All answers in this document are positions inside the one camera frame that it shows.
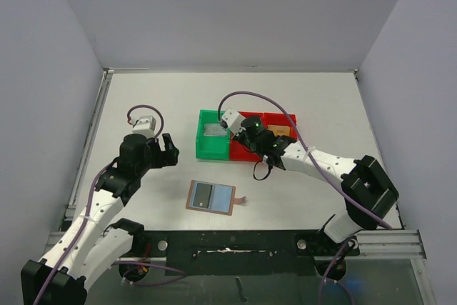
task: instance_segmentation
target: green tray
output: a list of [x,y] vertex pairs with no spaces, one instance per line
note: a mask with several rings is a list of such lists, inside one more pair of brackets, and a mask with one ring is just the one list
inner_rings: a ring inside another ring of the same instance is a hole
[[218,123],[217,111],[200,110],[199,127],[195,140],[195,155],[197,159],[229,160],[230,131],[225,136],[204,136],[205,124]]

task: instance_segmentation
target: gray wall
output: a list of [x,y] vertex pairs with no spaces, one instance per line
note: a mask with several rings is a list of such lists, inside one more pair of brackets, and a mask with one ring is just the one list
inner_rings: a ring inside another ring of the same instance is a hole
[[0,303],[16,305],[64,212],[101,67],[66,0],[0,9]]
[[360,87],[439,304],[457,299],[457,0],[399,0]]
[[397,0],[69,0],[106,67],[347,71]]

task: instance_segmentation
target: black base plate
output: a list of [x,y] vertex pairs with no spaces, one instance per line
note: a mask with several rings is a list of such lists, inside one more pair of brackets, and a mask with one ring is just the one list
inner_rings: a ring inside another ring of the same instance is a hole
[[[339,245],[317,230],[145,231],[150,257],[188,275],[315,275],[313,257],[333,257]],[[297,242],[306,241],[306,249]],[[168,248],[160,251],[158,243]],[[359,255],[354,249],[349,255]]]

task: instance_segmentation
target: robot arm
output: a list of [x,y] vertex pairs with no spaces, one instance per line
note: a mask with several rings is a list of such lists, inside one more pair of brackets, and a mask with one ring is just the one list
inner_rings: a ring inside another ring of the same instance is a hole
[[[125,254],[143,254],[146,246],[142,237],[144,227],[127,219],[113,224],[114,229],[98,244],[96,242],[108,223],[140,188],[141,178],[149,169],[178,163],[179,150],[170,135],[162,135],[165,143],[162,151],[159,140],[154,138],[154,126],[152,116],[135,121],[133,134],[125,136],[120,145],[119,156],[96,182],[95,192],[88,203],[89,215],[86,215],[86,207],[39,262],[29,260],[26,263],[21,271],[24,305],[83,304],[92,284],[115,260]],[[50,282],[46,283],[54,272]],[[43,287],[41,300],[37,300]]]
[[[340,184],[342,191],[357,204],[383,218],[398,199],[398,192],[381,165],[371,156],[362,160],[334,156],[316,149],[304,149],[295,139],[275,136],[265,128],[259,116],[245,118],[227,109],[221,125],[230,129],[233,139],[260,156],[270,168],[298,171],[323,181]],[[374,230],[378,222],[346,201],[346,210],[334,215],[323,228],[335,243],[362,229]]]

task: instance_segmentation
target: white cable tie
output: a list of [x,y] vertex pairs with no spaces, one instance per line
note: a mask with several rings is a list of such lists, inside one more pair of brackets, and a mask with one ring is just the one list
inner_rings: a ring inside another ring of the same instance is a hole
[[97,223],[95,219],[91,218],[90,216],[84,216],[83,214],[80,214],[78,217],[82,217],[83,219],[87,219],[87,221],[90,221],[91,223],[95,224],[100,230],[104,230],[104,228],[100,227],[100,223]]
[[92,219],[90,216],[84,216],[83,214],[80,214],[78,217],[82,217],[83,219],[87,219],[91,223],[94,223],[95,225],[99,225],[94,219]]
[[306,159],[308,158],[308,155],[309,155],[310,153],[312,153],[313,151],[315,151],[315,150],[316,150],[316,147],[315,147],[315,146],[310,146],[310,147],[308,147],[308,150],[307,150],[306,153],[305,153],[305,156],[304,156],[305,158],[303,159],[303,161],[306,161]]

